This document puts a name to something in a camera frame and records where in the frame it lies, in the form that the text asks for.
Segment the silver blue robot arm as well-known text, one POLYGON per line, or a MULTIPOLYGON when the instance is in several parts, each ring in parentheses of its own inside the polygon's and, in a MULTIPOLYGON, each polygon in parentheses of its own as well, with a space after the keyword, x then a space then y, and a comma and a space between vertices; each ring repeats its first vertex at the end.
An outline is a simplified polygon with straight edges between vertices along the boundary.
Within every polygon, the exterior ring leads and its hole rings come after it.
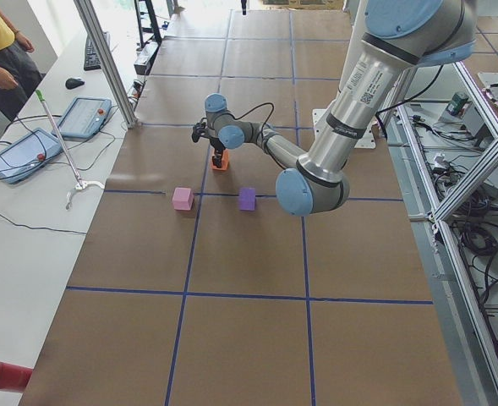
POLYGON ((206 97, 205 117, 193 127, 193 141, 206 138, 217 152, 251 143, 270 156, 283 169, 276 197, 294 216, 333 211, 346 201, 342 169, 403 71, 455 63, 473 52, 475 1, 369 1, 361 12, 365 30, 351 42, 360 56, 308 151, 268 123, 235 118, 218 93, 206 97))

